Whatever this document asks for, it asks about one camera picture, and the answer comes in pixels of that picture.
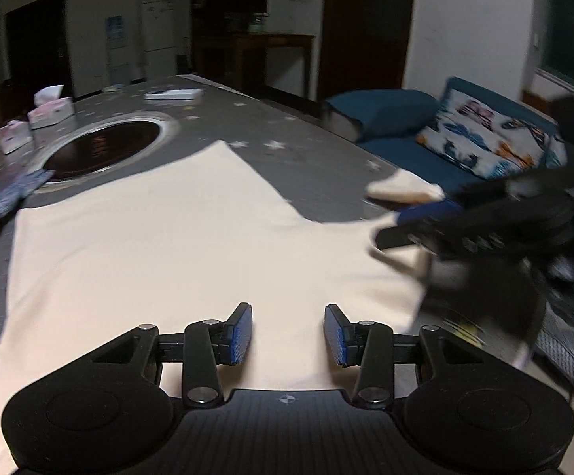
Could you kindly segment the cream white garment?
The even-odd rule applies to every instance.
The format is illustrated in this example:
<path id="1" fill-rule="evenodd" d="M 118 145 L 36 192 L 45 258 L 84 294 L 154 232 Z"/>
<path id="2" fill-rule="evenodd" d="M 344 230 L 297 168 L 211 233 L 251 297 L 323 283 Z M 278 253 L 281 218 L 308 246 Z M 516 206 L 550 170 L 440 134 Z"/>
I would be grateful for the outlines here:
<path id="1" fill-rule="evenodd" d="M 425 294 L 428 253 L 379 254 L 392 216 L 304 219 L 224 142 L 15 219 L 0 337 L 0 415 L 21 388 L 125 331 L 176 333 L 254 311 L 241 384 L 333 386 L 322 319 L 335 302 L 352 319 L 404 333 Z M 0 474 L 13 470 L 0 431 Z"/>

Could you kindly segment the water dispenser with bottle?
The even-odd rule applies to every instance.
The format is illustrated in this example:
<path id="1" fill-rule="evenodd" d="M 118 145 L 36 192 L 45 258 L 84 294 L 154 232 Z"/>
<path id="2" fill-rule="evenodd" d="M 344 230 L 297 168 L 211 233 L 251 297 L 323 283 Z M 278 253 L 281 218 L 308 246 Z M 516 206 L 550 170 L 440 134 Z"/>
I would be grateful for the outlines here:
<path id="1" fill-rule="evenodd" d="M 106 19 L 106 65 L 110 85 L 126 86 L 129 83 L 128 40 L 121 15 Z"/>

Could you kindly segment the blue sofa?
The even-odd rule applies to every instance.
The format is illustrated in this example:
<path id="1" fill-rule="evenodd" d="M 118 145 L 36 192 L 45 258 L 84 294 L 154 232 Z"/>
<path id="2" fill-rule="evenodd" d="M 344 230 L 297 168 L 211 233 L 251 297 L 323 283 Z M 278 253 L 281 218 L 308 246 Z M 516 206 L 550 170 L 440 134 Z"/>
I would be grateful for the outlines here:
<path id="1" fill-rule="evenodd" d="M 383 160 L 454 193 L 476 186 L 483 179 L 429 152 L 415 140 L 424 127 L 434 122 L 454 91 L 470 95 L 491 109 L 504 110 L 509 117 L 522 118 L 544 132 L 556 130 L 549 119 L 524 105 L 458 77 L 449 78 L 439 100 L 421 91 L 403 89 L 335 95 L 324 103 L 323 125 Z"/>

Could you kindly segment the pink tissue box near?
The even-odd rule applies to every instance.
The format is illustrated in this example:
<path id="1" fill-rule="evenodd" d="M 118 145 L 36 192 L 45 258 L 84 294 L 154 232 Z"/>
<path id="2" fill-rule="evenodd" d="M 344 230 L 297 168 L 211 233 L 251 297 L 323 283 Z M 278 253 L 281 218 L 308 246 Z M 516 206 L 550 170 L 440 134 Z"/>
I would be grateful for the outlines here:
<path id="1" fill-rule="evenodd" d="M 32 131 L 27 121 L 11 120 L 0 127 L 0 151 L 13 153 L 32 142 Z"/>

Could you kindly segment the dark wooden side table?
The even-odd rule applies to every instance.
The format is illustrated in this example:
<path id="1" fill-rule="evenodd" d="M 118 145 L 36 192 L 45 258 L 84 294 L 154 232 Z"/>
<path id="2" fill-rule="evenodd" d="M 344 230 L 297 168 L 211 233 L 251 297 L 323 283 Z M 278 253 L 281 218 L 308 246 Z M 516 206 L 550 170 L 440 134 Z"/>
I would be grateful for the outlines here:
<path id="1" fill-rule="evenodd" d="M 238 36 L 233 85 L 248 95 L 270 91 L 311 98 L 311 66 L 316 37 L 311 34 L 258 32 Z"/>

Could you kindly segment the round black induction cooktop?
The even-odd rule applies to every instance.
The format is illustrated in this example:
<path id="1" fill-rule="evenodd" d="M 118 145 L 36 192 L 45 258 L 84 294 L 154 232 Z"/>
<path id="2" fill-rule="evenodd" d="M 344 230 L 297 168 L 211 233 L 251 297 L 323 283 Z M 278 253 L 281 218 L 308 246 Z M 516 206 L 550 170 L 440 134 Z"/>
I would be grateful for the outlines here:
<path id="1" fill-rule="evenodd" d="M 38 150 L 27 170 L 51 172 L 50 186 L 70 186 L 142 160 L 180 131 L 181 124 L 165 113 L 119 114 L 53 139 Z"/>

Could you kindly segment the pink tissue box far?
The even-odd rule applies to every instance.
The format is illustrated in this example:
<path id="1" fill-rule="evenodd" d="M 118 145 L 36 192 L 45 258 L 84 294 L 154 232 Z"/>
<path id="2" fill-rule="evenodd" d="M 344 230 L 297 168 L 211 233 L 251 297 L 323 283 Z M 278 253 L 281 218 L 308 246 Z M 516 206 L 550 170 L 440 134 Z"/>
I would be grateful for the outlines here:
<path id="1" fill-rule="evenodd" d="M 63 89 L 63 85 L 53 85 L 35 93 L 35 107 L 28 113 L 28 122 L 33 130 L 53 127 L 74 115 L 72 100 L 62 96 Z"/>

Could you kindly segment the white refrigerator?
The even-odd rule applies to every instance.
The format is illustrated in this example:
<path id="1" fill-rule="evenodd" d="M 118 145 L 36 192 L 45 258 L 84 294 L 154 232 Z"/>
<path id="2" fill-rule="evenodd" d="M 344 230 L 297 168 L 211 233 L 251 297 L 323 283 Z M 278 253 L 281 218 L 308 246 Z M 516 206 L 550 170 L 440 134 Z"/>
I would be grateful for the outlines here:
<path id="1" fill-rule="evenodd" d="M 148 80 L 175 74 L 174 10 L 171 0 L 141 6 L 144 71 Z"/>

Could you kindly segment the pink tissue box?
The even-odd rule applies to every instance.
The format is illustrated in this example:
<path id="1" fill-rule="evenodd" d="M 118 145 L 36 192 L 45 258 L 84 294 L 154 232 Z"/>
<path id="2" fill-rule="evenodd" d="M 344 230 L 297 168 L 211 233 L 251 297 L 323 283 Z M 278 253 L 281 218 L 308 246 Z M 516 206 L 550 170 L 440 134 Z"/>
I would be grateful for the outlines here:
<path id="1" fill-rule="evenodd" d="M 11 120 L 0 127 L 0 151 L 13 153 L 32 142 L 32 131 L 27 121 Z"/>
<path id="2" fill-rule="evenodd" d="M 63 85 L 53 85 L 35 93 L 35 107 L 28 113 L 28 122 L 33 130 L 53 127 L 74 115 L 72 100 L 62 96 L 63 89 Z"/>

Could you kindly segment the patterned white cushion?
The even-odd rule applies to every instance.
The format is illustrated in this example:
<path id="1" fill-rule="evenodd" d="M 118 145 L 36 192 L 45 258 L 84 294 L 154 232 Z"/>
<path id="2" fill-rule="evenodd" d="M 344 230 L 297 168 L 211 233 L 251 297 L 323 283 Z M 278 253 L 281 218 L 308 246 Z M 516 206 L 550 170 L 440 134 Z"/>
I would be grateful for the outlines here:
<path id="1" fill-rule="evenodd" d="M 557 168 L 567 163 L 564 142 L 527 120 L 498 113 L 465 92 L 451 90 L 417 143 L 483 179 Z"/>

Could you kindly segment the white remote control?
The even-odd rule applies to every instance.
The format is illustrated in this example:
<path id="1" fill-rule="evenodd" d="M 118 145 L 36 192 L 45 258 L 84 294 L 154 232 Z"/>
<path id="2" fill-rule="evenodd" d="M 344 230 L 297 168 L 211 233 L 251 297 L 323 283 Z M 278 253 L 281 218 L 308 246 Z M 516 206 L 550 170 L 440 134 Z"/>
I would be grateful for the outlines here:
<path id="1" fill-rule="evenodd" d="M 190 101 L 202 95 L 202 88 L 171 88 L 160 91 L 147 92 L 146 101 Z"/>

